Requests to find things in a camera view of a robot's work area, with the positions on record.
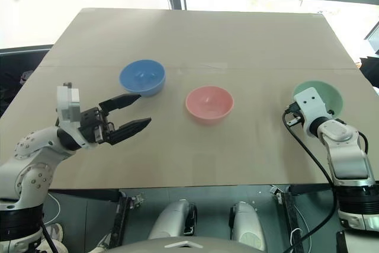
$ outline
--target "floor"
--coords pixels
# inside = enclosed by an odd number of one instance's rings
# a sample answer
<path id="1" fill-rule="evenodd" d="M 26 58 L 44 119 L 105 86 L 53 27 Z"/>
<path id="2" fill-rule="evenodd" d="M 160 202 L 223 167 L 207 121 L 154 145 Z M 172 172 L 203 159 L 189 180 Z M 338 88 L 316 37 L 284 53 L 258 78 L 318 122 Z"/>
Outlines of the floor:
<path id="1" fill-rule="evenodd" d="M 124 189 L 129 196 L 143 193 L 144 203 L 129 214 L 124 244 L 147 238 L 159 213 L 172 201 L 186 198 L 197 205 L 197 235 L 229 238 L 229 209 L 238 201 L 252 204 L 259 215 L 265 232 L 269 253 L 283 252 L 288 246 L 288 233 L 282 208 L 269 192 L 269 185 L 240 185 L 222 187 L 185 187 Z M 89 200 L 53 194 L 59 201 L 61 212 L 56 222 L 63 226 L 63 243 L 70 253 L 88 252 L 113 226 L 116 203 Z M 330 191 L 298 196 L 296 205 L 310 228 L 314 228 L 328 213 L 332 205 Z M 44 204 L 45 220 L 57 213 L 57 204 L 50 197 Z M 306 232 L 302 221 L 300 227 Z M 338 218 L 313 235 L 312 252 L 333 252 L 336 248 L 335 233 L 340 230 Z M 304 243 L 307 252 L 309 243 Z"/>

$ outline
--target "bowl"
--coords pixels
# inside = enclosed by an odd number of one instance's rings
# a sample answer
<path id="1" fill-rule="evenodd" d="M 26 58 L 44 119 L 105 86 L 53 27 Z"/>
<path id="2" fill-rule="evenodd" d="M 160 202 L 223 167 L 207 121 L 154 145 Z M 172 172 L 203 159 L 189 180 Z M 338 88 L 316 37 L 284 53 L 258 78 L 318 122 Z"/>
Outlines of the bowl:
<path id="1" fill-rule="evenodd" d="M 166 79 L 163 65 L 155 60 L 137 60 L 127 65 L 120 73 L 121 85 L 131 93 L 148 97 L 162 90 Z"/>
<path id="2" fill-rule="evenodd" d="M 185 99 L 188 112 L 201 124 L 217 124 L 232 110 L 234 100 L 225 89 L 203 86 L 192 90 Z"/>

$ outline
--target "blue bowl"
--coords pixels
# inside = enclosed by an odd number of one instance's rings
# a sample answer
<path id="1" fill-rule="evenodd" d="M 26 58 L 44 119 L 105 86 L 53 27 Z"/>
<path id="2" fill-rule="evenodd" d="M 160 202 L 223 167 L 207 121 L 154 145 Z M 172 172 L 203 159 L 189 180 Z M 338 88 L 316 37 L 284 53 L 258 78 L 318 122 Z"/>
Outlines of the blue bowl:
<path id="1" fill-rule="evenodd" d="M 148 97 L 162 90 L 166 79 L 165 68 L 154 60 L 137 60 L 120 73 L 121 85 L 131 93 Z"/>

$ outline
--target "tabletop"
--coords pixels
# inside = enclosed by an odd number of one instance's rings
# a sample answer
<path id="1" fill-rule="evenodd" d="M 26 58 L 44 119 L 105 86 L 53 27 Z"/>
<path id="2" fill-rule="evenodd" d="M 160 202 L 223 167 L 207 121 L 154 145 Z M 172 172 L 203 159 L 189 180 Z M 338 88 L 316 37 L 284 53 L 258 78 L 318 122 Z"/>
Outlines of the tabletop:
<path id="1" fill-rule="evenodd" d="M 81 109 L 126 92 L 118 74 L 138 59 L 166 69 L 159 94 L 111 113 L 117 126 L 151 117 L 115 146 L 79 150 L 59 165 L 53 188 L 139 188 L 325 182 L 287 133 L 281 114 L 294 87 L 323 80 L 340 90 L 341 118 L 375 138 L 379 100 L 322 15 L 88 8 L 48 52 L 0 119 L 0 157 L 56 119 L 56 87 L 79 88 Z M 185 96 L 218 85 L 235 99 L 215 126 L 192 121 Z M 296 132 L 327 166 L 317 139 Z M 379 146 L 370 144 L 370 157 Z M 374 171 L 379 161 L 371 159 Z"/>

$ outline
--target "black cable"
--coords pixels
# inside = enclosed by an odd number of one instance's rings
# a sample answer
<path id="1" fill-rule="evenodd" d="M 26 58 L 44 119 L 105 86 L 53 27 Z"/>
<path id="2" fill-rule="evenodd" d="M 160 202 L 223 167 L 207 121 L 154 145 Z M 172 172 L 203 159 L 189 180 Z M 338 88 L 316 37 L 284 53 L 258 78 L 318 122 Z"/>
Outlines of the black cable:
<path id="1" fill-rule="evenodd" d="M 334 184 L 333 184 L 333 181 L 332 179 L 330 178 L 329 174 L 326 172 L 326 170 L 324 169 L 324 167 L 321 165 L 321 163 L 317 160 L 317 158 L 313 155 L 313 153 L 311 153 L 311 151 L 307 148 L 307 146 L 299 139 L 299 137 L 291 130 L 291 128 L 289 127 L 289 125 L 287 124 L 287 122 L 285 121 L 285 115 L 286 113 L 284 113 L 282 115 L 282 121 L 284 123 L 284 126 L 285 128 L 290 132 L 290 134 L 295 138 L 295 140 L 301 145 L 301 147 L 308 153 L 308 155 L 311 157 L 311 159 L 314 161 L 314 163 L 316 163 L 316 165 L 320 168 L 320 170 L 322 171 L 322 173 L 324 174 L 325 178 L 327 179 L 328 183 L 330 184 L 331 188 L 332 188 L 332 193 L 333 193 L 333 207 L 332 209 L 330 210 L 329 214 L 326 216 L 326 218 L 324 218 L 324 220 L 322 222 L 320 222 L 314 229 L 312 229 L 310 232 L 308 232 L 307 234 L 305 234 L 303 237 L 300 238 L 300 240 L 298 242 L 296 242 L 294 245 L 290 246 L 289 248 L 287 248 L 283 253 L 288 253 L 290 252 L 292 249 L 294 249 L 297 245 L 301 244 L 303 241 L 305 241 L 307 238 L 309 238 L 309 236 L 311 236 L 312 234 L 314 234 L 315 232 L 317 232 L 320 228 L 322 228 L 331 218 L 332 216 L 334 215 L 334 212 L 336 211 L 337 209 L 337 195 L 336 195 L 336 191 L 334 189 Z"/>
<path id="2" fill-rule="evenodd" d="M 363 138 L 363 140 L 365 141 L 365 153 L 368 154 L 368 140 L 367 140 L 367 137 L 362 132 L 358 132 L 358 133 Z"/>
<path id="3" fill-rule="evenodd" d="M 46 227 L 43 224 L 43 222 L 41 222 L 41 227 L 42 227 L 43 236 L 45 236 L 45 239 L 46 239 L 47 243 L 49 244 L 50 249 L 53 251 L 53 253 L 58 253 L 58 250 L 55 247 L 55 244 L 52 241 L 52 238 L 50 237 L 49 233 L 47 232 Z"/>

